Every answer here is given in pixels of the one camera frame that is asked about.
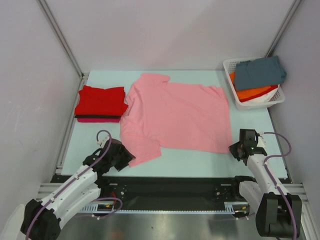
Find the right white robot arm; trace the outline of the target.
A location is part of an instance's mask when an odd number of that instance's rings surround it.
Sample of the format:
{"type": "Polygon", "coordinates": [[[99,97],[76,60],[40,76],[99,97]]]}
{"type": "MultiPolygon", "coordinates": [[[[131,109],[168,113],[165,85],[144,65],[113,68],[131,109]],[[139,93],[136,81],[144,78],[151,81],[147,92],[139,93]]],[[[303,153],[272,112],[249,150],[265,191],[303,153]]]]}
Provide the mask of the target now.
{"type": "Polygon", "coordinates": [[[302,200],[290,193],[276,176],[262,140],[262,134],[256,130],[240,129],[238,142],[229,146],[232,156],[253,174],[235,176],[230,194],[237,201],[248,202],[260,236],[296,240],[300,236],[302,200]]]}

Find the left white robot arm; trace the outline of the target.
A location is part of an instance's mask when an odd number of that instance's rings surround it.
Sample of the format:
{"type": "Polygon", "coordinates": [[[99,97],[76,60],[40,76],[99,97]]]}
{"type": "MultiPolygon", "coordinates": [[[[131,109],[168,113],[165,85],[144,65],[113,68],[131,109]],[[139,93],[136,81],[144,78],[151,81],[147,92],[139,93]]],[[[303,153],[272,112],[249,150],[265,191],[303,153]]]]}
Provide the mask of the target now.
{"type": "Polygon", "coordinates": [[[58,189],[37,201],[30,200],[20,228],[28,240],[55,240],[66,223],[87,204],[109,201],[122,205],[103,179],[111,168],[121,171],[135,156],[118,140],[107,140],[87,156],[79,169],[58,189]]]}

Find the pink t shirt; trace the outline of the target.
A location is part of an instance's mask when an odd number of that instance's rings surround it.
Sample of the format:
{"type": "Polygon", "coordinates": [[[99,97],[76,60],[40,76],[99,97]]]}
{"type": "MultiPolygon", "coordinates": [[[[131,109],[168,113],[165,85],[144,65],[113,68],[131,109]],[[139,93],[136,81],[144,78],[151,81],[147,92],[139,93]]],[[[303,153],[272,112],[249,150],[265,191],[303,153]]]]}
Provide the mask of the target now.
{"type": "Polygon", "coordinates": [[[130,167],[160,157],[162,148],[228,153],[232,130],[222,87],[176,83],[167,75],[144,73],[125,100],[120,138],[135,157],[130,167]]]}

